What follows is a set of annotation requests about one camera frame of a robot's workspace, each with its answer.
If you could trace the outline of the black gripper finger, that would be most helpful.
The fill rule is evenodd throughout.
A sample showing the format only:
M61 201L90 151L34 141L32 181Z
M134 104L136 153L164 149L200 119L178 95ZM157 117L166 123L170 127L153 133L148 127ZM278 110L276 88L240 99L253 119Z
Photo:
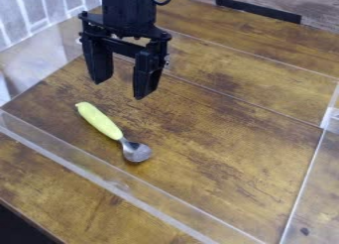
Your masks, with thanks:
M88 37L81 38L84 61L88 74L94 84L105 82L112 77L112 53L104 44Z
M140 100L157 88L166 54L140 51L134 56L132 77L133 97Z

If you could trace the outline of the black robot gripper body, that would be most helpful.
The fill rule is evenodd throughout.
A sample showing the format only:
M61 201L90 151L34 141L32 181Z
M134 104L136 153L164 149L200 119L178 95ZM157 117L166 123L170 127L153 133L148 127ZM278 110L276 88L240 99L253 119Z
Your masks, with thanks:
M146 51L164 60L172 36L156 26L156 8L170 1L101 0L100 14L81 11L84 55L92 57L113 52L134 56Z

